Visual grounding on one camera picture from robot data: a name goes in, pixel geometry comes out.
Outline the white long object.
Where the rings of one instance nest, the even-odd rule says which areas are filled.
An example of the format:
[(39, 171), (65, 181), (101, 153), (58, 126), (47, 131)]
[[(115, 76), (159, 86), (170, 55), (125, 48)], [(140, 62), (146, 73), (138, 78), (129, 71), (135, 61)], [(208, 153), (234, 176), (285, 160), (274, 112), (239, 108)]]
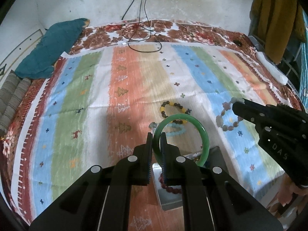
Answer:
[(265, 55), (264, 52), (256, 52), (256, 58), (260, 61), (273, 78), (281, 85), (288, 83), (288, 78)]

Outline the blue patterned garment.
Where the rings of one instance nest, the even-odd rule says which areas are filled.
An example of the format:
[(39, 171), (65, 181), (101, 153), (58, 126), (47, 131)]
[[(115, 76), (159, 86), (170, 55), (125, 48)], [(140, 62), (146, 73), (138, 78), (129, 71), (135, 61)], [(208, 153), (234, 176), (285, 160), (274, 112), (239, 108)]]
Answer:
[(295, 32), (301, 41), (299, 94), (302, 103), (307, 107), (307, 14), (300, 5), (296, 14)]

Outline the small black object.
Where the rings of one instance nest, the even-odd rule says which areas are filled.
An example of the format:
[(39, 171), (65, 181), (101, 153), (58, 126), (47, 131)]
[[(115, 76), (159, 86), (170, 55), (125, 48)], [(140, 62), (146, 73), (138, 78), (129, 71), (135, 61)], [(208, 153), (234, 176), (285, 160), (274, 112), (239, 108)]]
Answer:
[(243, 46), (242, 42), (239, 41), (239, 40), (233, 40), (233, 43), (236, 44), (236, 45), (239, 46), (239, 47), (242, 47), (242, 46)]

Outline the striped colourful cloth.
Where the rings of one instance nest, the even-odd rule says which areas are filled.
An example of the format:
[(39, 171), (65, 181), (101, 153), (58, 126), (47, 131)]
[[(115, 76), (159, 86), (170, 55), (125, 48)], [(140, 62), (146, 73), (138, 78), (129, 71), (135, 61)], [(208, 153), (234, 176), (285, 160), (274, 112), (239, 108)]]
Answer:
[(259, 146), (254, 125), (228, 109), (233, 97), (290, 103), (256, 59), (211, 45), (145, 43), (64, 54), (53, 76), (33, 82), (17, 138), (11, 194), (31, 223), (90, 166), (131, 155), (166, 114), (190, 111), (220, 147), (227, 168), (260, 200), (282, 168)]

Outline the mustard yellow garment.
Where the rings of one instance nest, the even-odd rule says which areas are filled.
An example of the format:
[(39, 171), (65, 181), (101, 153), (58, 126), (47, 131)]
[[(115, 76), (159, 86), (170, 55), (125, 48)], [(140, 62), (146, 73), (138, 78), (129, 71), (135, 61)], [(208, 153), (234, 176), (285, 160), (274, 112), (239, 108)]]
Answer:
[(253, 0), (252, 17), (257, 19), (255, 35), (265, 46), (265, 54), (279, 64), (292, 33), (305, 42), (303, 8), (298, 0)]

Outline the grey striped pillow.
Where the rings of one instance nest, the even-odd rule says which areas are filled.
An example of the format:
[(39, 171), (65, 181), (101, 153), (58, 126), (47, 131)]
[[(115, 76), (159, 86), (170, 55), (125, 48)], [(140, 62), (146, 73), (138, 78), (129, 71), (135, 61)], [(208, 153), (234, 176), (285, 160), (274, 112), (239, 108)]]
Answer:
[(13, 71), (6, 77), (1, 87), (1, 137), (7, 133), (30, 85), (30, 79), (21, 79)]

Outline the floral red brown bedsheet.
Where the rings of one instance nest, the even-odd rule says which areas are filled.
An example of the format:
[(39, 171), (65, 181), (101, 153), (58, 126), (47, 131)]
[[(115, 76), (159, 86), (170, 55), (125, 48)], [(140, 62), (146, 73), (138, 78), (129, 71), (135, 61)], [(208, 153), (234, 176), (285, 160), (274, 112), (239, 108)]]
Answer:
[[(233, 43), (233, 40), (241, 41), (243, 46), (237, 46)], [(256, 58), (257, 50), (254, 48), (253, 44), (251, 44), (248, 37), (244, 34), (230, 32), (202, 24), (153, 20), (151, 22), (143, 23), (118, 23), (107, 24), (100, 27), (84, 28), (70, 51), (68, 53), (62, 53), (62, 55), (56, 61), (54, 64), (54, 71), (57, 63), (64, 54), (73, 56), (85, 51), (96, 52), (103, 48), (114, 46), (127, 46), (132, 48), (135, 45), (145, 43), (157, 44), (159, 47), (162, 47), (164, 43), (192, 43), (218, 46), (238, 51), (258, 61)], [(1, 68), (1, 87), (6, 77), (12, 71), (15, 72), (14, 69), (8, 69), (7, 65), (4, 65)], [(33, 82), (47, 79), (30, 79), (31, 85), (29, 89), (32, 87)], [(280, 103), (289, 105), (290, 107), (294, 107), (298, 110), (303, 109), (303, 104), (295, 91), (288, 85), (281, 86), (284, 87), (284, 92), (287, 98), (290, 100), (290, 103)], [(23, 222), (25, 222), (25, 220), (20, 215), (18, 205), (12, 198), (11, 187), (14, 174), (15, 157), (17, 153), (17, 138), (20, 136), (28, 110), (28, 106), (24, 103), (24, 100), (29, 99), (30, 96), (27, 91), (19, 107), (17, 108), (16, 114), (14, 115), (13, 121), (8, 127), (7, 133), (1, 137), (1, 193), (3, 194), (9, 208), (14, 212), (15, 216), (22, 219)], [(166, 105), (167, 102), (163, 102), (160, 108), (162, 120), (164, 116), (168, 116), (166, 114)], [(288, 186), (288, 184), (284, 182), (283, 177), (284, 171), (283, 174), (277, 178), (277, 180), (264, 195), (264, 197), (262, 197), (260, 200), (257, 200), (284, 225), (289, 225), (304, 208), (305, 204), (307, 203), (307, 197), (297, 198), (296, 201), (292, 203), (291, 207), (287, 207), (285, 204), (281, 204), (279, 202), (278, 193), (282, 190), (282, 188), (286, 188)]]

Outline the teal blanket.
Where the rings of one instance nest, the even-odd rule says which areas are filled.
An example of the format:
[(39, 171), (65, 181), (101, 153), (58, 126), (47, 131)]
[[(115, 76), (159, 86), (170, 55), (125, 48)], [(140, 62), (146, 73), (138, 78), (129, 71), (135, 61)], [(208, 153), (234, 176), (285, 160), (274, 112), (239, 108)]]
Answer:
[(20, 78), (50, 78), (56, 61), (62, 53), (70, 51), (89, 23), (89, 19), (78, 18), (50, 26), (36, 47), (15, 69), (15, 74)]

